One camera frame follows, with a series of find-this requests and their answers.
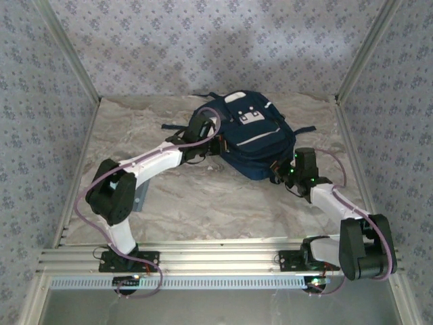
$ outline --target marble surface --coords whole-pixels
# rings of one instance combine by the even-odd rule
[[[296,147],[312,146],[335,152],[348,173],[342,192],[362,205],[334,112],[334,101],[298,93],[270,93],[293,129],[315,125],[316,132],[298,136]],[[153,149],[173,131],[162,123],[184,125],[191,112],[206,100],[194,96],[117,97],[101,101],[89,142],[80,189],[89,185],[100,162],[121,160]],[[322,176],[342,182],[338,164],[317,153]],[[99,217],[86,202],[80,210],[93,221]],[[167,170],[150,182],[142,212],[131,213],[131,228],[138,242],[270,238],[337,234],[340,220],[326,216],[305,200],[269,180],[250,181],[220,157],[198,165]],[[104,239],[76,215],[71,216],[66,244],[99,244]]]

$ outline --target wall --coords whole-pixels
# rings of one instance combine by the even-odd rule
[[[336,93],[382,0],[51,0],[100,95]]]
[[[433,3],[404,1],[345,109],[376,207],[433,324]]]
[[[94,103],[30,1],[0,4],[0,324],[51,245]]]

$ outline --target black mounting bracket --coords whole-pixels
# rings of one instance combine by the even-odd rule
[[[279,251],[279,269],[281,272],[317,271],[323,272],[330,265],[331,270],[339,271],[340,268],[331,263],[317,261],[313,258],[310,243],[314,239],[326,238],[328,236],[317,236],[305,238],[299,251]]]
[[[158,251],[138,251],[138,247],[129,253],[138,259],[146,259],[159,265],[160,252]],[[99,262],[99,272],[101,273],[156,273],[156,269],[151,265],[131,261],[117,255],[111,249],[103,252]]]
[[[278,264],[281,272],[308,271],[301,251],[279,251]]]

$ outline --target backpack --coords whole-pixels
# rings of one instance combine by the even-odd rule
[[[277,183],[271,165],[278,160],[293,160],[296,135],[316,130],[314,126],[292,131],[276,107],[264,95],[255,91],[234,91],[226,96],[216,93],[199,95],[214,98],[203,107],[215,109],[221,117],[221,128],[215,141],[222,144],[218,152],[232,167],[252,180],[269,178]],[[204,112],[212,117],[211,112]],[[162,125],[163,129],[185,128]]]

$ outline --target white robotic arm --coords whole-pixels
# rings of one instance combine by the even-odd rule
[[[155,155],[150,156],[143,162],[133,164],[131,167],[124,169],[126,173],[132,173],[135,176],[135,192],[137,193],[140,188],[142,188],[145,183],[151,179],[153,176],[171,168],[179,166],[182,162],[183,153],[179,149],[172,149],[168,151],[162,151],[162,148],[167,148],[173,146],[170,142],[163,142],[155,149],[146,152],[140,156],[122,160],[119,162],[120,165],[125,165],[133,161],[138,160],[140,157],[155,153]],[[116,184],[110,183],[110,187],[115,190]],[[133,206],[140,201],[137,195],[134,195]],[[129,225],[129,217],[120,223],[114,225],[107,225],[106,231],[111,237],[113,244],[124,254],[129,254],[136,246],[136,242],[131,233],[131,227]]]
[[[205,155],[210,146],[206,139],[210,139],[215,132],[215,123],[215,118],[197,115],[182,132],[169,137],[153,150],[128,160],[115,162],[107,159],[100,164],[94,181],[115,168],[125,166],[104,178],[86,195],[92,211],[105,219],[106,232],[121,253],[128,255],[134,249],[137,250],[129,225],[129,214],[141,210],[148,181],[197,155]]]
[[[340,221],[339,239],[329,236],[304,239],[301,250],[306,265],[331,263],[341,267],[349,280],[388,276],[396,271],[387,218],[357,207],[328,178],[320,177],[314,149],[296,149],[294,166],[282,160],[275,162],[271,169],[288,188],[296,186],[301,197],[329,218]]]
[[[144,156],[149,157],[114,173],[86,195],[86,201],[91,205],[92,210],[107,221],[106,230],[113,244],[126,255],[138,249],[131,233],[128,217],[137,200],[136,192],[153,176],[175,168],[193,159],[197,154],[203,155],[209,151],[209,146],[191,147],[188,150],[172,148],[164,151],[164,148],[174,147],[174,144],[178,144],[179,141],[182,139],[168,138],[157,148],[135,158],[120,162],[105,160],[98,169],[95,178],[119,165],[133,163]],[[346,277],[351,280],[371,278],[386,272],[389,263],[386,260],[384,245],[364,220],[364,216],[370,216],[385,235],[386,244],[391,248],[392,272],[395,272],[396,258],[386,218],[383,215],[370,215],[367,211],[354,206],[337,191],[330,180],[319,177],[315,152],[312,148],[297,149],[295,161],[295,167],[290,162],[283,161],[276,162],[271,169],[289,188],[296,186],[299,195],[309,203],[319,207],[332,219],[342,220],[339,240],[328,236],[304,240],[301,250],[304,250],[306,265],[311,261],[331,263],[341,267]],[[373,242],[365,242],[364,236]]]

